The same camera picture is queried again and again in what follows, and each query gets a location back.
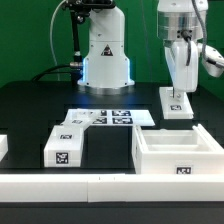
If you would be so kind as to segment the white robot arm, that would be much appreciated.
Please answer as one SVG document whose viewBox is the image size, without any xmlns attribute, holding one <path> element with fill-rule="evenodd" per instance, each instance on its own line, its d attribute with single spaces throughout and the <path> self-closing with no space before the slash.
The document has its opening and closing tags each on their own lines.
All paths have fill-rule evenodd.
<svg viewBox="0 0 224 224">
<path fill-rule="evenodd" d="M 95 90 L 120 90 L 134 84 L 124 53 L 125 17 L 114 0 L 65 0 L 73 24 L 90 20 L 89 53 L 75 51 L 84 74 L 78 84 Z M 163 41 L 173 93 L 193 92 L 198 83 L 198 63 L 218 77 L 224 73 L 224 57 L 206 43 L 207 0 L 159 0 L 157 36 Z"/>
</svg>

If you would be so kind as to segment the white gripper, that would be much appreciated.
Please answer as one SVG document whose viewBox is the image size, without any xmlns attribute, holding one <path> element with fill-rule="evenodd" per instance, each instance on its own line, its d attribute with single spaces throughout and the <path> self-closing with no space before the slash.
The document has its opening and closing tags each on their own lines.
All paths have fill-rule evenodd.
<svg viewBox="0 0 224 224">
<path fill-rule="evenodd" d="M 194 41 L 168 41 L 164 47 L 173 84 L 171 97 L 181 100 L 183 92 L 194 92 L 198 85 L 198 48 Z"/>
</svg>

